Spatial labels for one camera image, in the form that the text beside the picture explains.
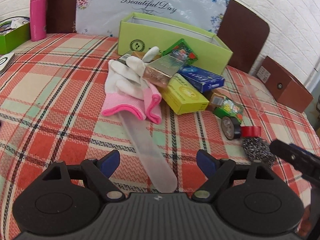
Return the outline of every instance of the roll of tape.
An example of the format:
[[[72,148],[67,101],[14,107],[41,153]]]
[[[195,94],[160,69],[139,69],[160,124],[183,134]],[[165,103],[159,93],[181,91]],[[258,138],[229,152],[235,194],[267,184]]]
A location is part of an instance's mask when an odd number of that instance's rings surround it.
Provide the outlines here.
[[[261,137],[260,126],[242,126],[241,127],[242,137]]]
[[[241,137],[240,122],[233,116],[224,116],[221,119],[221,129],[228,140]]]

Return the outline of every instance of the blue box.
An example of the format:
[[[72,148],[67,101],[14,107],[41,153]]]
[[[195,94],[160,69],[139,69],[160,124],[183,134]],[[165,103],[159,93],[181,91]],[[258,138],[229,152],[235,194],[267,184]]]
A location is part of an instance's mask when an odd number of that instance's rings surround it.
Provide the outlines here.
[[[224,77],[195,66],[185,66],[178,73],[201,93],[223,87],[224,84]]]

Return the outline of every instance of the pink glove cuff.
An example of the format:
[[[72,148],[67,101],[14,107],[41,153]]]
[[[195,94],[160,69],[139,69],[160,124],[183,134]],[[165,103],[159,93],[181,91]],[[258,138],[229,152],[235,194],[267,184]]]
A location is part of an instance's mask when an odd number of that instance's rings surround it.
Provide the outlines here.
[[[161,94],[157,88],[148,82],[149,87],[143,90],[144,107],[146,116],[155,124],[160,124],[162,120],[161,108]]]
[[[133,113],[140,120],[146,119],[146,115],[144,114],[144,103],[142,100],[129,95],[107,93],[101,109],[101,114],[110,116],[123,110]]]

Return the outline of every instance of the screw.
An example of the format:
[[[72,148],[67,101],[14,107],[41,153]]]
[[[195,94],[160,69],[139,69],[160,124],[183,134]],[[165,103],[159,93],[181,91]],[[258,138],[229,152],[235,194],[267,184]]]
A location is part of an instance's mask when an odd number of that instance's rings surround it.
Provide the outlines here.
[[[206,190],[198,190],[195,192],[195,197],[197,198],[208,198],[210,193]]]
[[[107,193],[107,197],[110,199],[118,199],[122,197],[122,192],[120,191],[110,191]]]

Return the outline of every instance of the yellow box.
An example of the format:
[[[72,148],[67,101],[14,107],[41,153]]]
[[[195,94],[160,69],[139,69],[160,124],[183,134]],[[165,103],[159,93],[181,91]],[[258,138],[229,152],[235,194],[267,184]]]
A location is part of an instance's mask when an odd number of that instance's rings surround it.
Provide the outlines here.
[[[204,111],[209,101],[184,77],[175,74],[166,88],[158,88],[164,101],[176,114]]]

